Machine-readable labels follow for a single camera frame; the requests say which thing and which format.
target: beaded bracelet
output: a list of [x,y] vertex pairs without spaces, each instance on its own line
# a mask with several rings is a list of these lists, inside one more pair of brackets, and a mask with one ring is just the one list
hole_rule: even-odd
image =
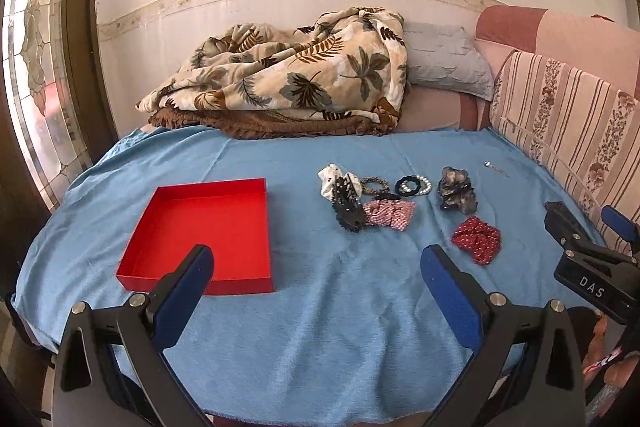
[[[429,194],[429,192],[431,192],[431,189],[433,188],[433,185],[428,180],[428,178],[420,175],[416,175],[416,178],[420,180],[420,186],[421,186],[421,189],[420,191],[418,191],[416,196],[425,196]],[[406,182],[400,185],[400,189],[402,190],[402,192],[408,192],[409,190],[411,190],[409,186],[406,184]]]
[[[389,191],[389,182],[382,178],[361,178],[360,183],[362,184],[362,193],[368,196],[379,196],[381,194],[386,194]],[[367,183],[375,183],[380,185],[382,188],[367,188]]]

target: hair accessory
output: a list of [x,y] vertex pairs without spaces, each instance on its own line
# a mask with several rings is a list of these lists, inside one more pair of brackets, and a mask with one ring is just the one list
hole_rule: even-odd
[[508,178],[510,178],[510,175],[508,175],[505,171],[503,171],[502,169],[498,169],[495,165],[493,165],[491,162],[484,162],[484,166],[485,167],[489,167],[490,169],[493,169],[494,171],[503,174],[504,176],[507,176]]
[[456,229],[451,242],[470,251],[474,263],[489,264],[500,251],[500,230],[472,216]]
[[438,183],[438,193],[442,197],[442,210],[458,208],[465,214],[473,214],[478,209],[471,178],[466,171],[445,167],[442,170],[442,179]]
[[367,224],[404,230],[414,215],[413,201],[369,201],[364,205]]
[[[368,196],[379,196],[380,194],[386,194],[389,192],[389,182],[382,178],[363,178],[360,180],[362,184],[362,193]],[[374,183],[380,185],[382,188],[368,188],[367,183]]]
[[[322,181],[322,187],[320,188],[320,195],[329,200],[334,200],[334,184],[335,181],[342,176],[342,171],[335,163],[327,165],[324,169],[318,172],[318,177]],[[362,194],[362,184],[355,174],[347,172],[345,176],[350,179],[353,185],[356,195],[359,197]]]
[[[431,182],[424,176],[420,176],[418,174],[416,174],[415,177],[420,180],[420,186],[421,186],[421,189],[416,194],[416,196],[426,196],[427,194],[429,194],[429,192],[431,192],[431,189],[433,188],[433,185],[431,185]],[[409,192],[411,190],[409,186],[406,184],[406,182],[400,185],[400,189],[403,192]]]
[[400,201],[401,199],[402,196],[392,194],[391,192],[387,192],[386,194],[378,194],[373,198],[374,201]]
[[[409,188],[407,182],[412,182],[413,184],[415,184],[415,188]],[[418,176],[405,176],[401,180],[398,180],[398,182],[396,183],[396,193],[403,198],[411,198],[412,196],[415,196],[418,192],[420,192],[421,188],[422,184],[420,183]]]
[[348,176],[335,179],[332,206],[338,223],[344,229],[359,232],[367,224],[367,214]]

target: red polka dot scrunchie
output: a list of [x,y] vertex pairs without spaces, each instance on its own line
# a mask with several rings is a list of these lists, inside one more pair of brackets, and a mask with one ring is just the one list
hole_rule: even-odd
[[489,264],[500,251],[500,230],[472,216],[456,229],[451,241],[470,251],[474,263]]

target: pillow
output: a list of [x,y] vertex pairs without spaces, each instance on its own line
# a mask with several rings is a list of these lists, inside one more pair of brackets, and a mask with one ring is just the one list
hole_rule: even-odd
[[494,76],[461,26],[405,23],[408,81],[491,101]]
[[488,127],[491,104],[463,92],[407,84],[401,116],[394,132],[453,128],[475,131]]

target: screw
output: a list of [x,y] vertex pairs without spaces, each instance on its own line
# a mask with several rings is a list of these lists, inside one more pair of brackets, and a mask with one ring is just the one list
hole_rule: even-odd
[[489,300],[491,301],[491,304],[494,304],[496,306],[504,306],[505,304],[507,304],[507,297],[505,297],[501,293],[492,293],[489,297]]
[[80,302],[74,304],[71,307],[71,312],[74,315],[78,315],[78,314],[82,313],[85,310],[85,308],[86,308],[86,304],[84,304],[84,302],[80,301]]
[[137,308],[138,306],[142,306],[142,304],[144,304],[146,301],[146,295],[143,293],[136,293],[135,295],[132,295],[131,298],[129,299],[129,305],[133,306],[134,308]]
[[551,309],[555,312],[561,313],[564,311],[564,304],[562,304],[558,299],[554,299],[551,301]]

